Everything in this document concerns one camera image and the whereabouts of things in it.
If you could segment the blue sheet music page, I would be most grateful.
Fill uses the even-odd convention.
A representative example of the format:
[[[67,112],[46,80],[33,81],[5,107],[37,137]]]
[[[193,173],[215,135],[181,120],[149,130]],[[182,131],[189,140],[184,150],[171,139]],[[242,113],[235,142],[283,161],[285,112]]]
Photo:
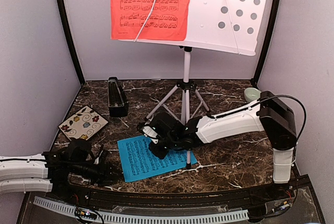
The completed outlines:
[[[186,167],[187,152],[171,150],[159,159],[150,150],[151,140],[143,135],[119,140],[118,150],[125,182],[134,182]]]

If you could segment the white folding tripod stand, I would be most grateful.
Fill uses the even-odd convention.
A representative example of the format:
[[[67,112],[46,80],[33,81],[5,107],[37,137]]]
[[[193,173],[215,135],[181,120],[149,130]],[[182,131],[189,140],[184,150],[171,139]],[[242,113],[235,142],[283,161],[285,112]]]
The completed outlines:
[[[171,150],[187,151],[186,168],[190,169],[192,158],[190,151],[199,146],[201,141],[196,135],[198,119],[192,118],[190,114],[190,92],[193,91],[199,99],[200,109],[204,107],[207,113],[210,112],[209,107],[197,90],[197,86],[190,79],[190,59],[192,47],[181,46],[184,50],[184,71],[183,79],[179,80],[176,85],[159,101],[152,111],[145,117],[145,122],[138,125],[138,130],[150,139],[167,138],[172,141]],[[165,105],[165,102],[177,91],[182,91],[182,107],[181,117],[178,118]]]

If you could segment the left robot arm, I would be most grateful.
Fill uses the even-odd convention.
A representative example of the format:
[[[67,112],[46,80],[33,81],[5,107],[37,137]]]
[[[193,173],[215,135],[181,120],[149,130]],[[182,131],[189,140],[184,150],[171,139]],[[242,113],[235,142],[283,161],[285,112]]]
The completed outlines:
[[[108,152],[100,147],[94,155],[90,142],[72,138],[68,146],[57,151],[23,157],[1,157],[1,194],[16,192],[54,192],[62,201],[69,201],[74,190],[69,175],[81,176],[90,184],[112,182],[112,165]]]

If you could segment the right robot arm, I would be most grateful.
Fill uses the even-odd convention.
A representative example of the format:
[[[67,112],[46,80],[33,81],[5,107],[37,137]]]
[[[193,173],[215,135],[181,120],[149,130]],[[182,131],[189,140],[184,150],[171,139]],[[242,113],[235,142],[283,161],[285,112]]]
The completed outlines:
[[[168,113],[160,113],[141,127],[151,139],[150,151],[164,159],[171,150],[193,150],[218,139],[250,132],[266,132],[273,149],[273,183],[266,189],[271,200],[287,190],[294,150],[300,133],[293,110],[270,91],[242,107],[216,115],[199,116],[182,124]]]

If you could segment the white perforated music stand desk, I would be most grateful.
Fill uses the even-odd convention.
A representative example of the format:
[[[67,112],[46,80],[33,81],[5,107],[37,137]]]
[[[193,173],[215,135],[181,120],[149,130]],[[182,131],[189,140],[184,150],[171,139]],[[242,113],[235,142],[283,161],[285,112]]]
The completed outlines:
[[[266,0],[190,0],[185,40],[133,42],[191,46],[253,56],[265,6]]]

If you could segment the red sheet music page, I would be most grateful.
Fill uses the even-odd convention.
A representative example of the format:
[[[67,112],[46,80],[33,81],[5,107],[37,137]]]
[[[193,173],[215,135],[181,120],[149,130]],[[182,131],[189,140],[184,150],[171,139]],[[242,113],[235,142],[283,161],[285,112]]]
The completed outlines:
[[[111,39],[183,41],[190,0],[110,0]]]

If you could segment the black metronome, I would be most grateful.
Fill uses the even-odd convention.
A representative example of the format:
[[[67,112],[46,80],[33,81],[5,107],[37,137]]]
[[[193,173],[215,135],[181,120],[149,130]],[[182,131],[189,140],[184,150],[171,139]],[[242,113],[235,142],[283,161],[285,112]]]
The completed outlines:
[[[108,79],[108,107],[110,117],[126,117],[129,102],[117,77]]]

